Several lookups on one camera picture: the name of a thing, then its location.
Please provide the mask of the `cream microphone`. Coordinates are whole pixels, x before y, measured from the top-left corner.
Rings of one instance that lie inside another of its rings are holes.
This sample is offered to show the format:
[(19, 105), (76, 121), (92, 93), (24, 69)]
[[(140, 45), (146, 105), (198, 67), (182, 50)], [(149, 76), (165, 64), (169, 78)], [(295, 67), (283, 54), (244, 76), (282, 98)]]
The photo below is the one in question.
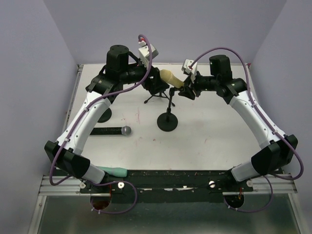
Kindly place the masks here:
[(160, 70), (160, 78), (167, 84), (180, 89), (184, 86), (184, 82), (179, 80), (171, 71), (162, 69)]

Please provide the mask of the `black microphone silver grille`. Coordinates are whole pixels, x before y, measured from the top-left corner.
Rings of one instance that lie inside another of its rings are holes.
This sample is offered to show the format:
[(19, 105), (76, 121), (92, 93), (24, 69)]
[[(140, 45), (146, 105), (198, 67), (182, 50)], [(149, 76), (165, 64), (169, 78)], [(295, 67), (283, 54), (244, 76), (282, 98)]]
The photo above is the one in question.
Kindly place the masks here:
[(123, 127), (96, 127), (94, 128), (90, 135), (91, 136), (129, 136), (132, 132), (131, 127), (123, 126)]

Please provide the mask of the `teal microphone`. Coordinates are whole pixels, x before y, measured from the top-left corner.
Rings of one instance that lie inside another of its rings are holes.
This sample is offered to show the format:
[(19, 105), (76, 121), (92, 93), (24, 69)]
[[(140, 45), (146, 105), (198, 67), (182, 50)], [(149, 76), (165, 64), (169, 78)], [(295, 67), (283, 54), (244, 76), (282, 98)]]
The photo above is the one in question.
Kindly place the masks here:
[(121, 167), (98, 167), (99, 169), (101, 169), (102, 171), (104, 171), (105, 173), (111, 175), (111, 176), (115, 176), (115, 177), (119, 177), (119, 178), (124, 178), (127, 176), (128, 174), (128, 170), (125, 168), (121, 168)]

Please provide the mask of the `black tripod mic stand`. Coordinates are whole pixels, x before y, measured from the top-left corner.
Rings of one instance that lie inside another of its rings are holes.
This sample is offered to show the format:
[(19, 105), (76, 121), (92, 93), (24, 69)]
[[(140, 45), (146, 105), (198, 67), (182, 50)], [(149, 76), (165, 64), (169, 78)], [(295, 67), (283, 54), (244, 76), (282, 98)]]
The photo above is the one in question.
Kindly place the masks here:
[(151, 95), (148, 99), (146, 99), (144, 101), (144, 104), (148, 103), (148, 101), (152, 98), (165, 98), (165, 99), (169, 100), (169, 97), (165, 94), (165, 92), (159, 92), (159, 93), (156, 93), (154, 95)]

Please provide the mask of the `black round-base mic stand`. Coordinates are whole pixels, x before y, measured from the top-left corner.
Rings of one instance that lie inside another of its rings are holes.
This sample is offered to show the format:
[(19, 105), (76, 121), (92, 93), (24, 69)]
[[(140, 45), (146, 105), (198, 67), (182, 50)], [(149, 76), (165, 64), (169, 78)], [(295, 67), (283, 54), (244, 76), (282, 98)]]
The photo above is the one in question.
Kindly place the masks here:
[(108, 108), (98, 119), (98, 123), (105, 123), (112, 117), (112, 110)]

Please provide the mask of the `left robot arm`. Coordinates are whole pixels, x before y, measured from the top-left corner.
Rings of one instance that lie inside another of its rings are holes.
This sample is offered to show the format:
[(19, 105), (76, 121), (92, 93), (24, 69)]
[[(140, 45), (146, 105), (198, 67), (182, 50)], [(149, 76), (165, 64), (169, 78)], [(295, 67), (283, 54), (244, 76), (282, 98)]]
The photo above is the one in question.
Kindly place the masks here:
[(45, 146), (52, 166), (50, 174), (59, 168), (75, 178), (88, 180), (92, 188), (104, 192), (108, 187), (105, 172), (83, 157), (84, 145), (100, 117), (113, 104), (116, 97), (125, 92), (123, 86), (142, 85), (150, 91), (151, 77), (159, 71), (152, 66), (152, 59), (158, 55), (157, 49), (140, 42), (139, 56), (136, 57), (124, 45), (113, 45), (107, 52), (106, 64), (86, 87), (86, 98), (67, 129), (56, 141), (48, 141)]

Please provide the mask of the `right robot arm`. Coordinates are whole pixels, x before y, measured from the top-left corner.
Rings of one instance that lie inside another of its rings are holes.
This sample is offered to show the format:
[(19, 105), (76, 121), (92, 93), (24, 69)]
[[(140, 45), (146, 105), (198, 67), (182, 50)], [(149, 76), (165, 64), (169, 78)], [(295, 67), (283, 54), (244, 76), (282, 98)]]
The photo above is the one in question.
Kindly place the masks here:
[(289, 164), (298, 140), (294, 135), (285, 134), (272, 122), (253, 94), (248, 92), (243, 79), (233, 78), (226, 55), (212, 56), (209, 62), (211, 74), (203, 76), (197, 70), (196, 62), (190, 59), (184, 61), (181, 70), (188, 77), (179, 95), (194, 100), (203, 91), (215, 91), (237, 111), (255, 136), (261, 150), (249, 161), (230, 169), (230, 175), (224, 179), (225, 187), (235, 191), (241, 187), (242, 181), (265, 176)]

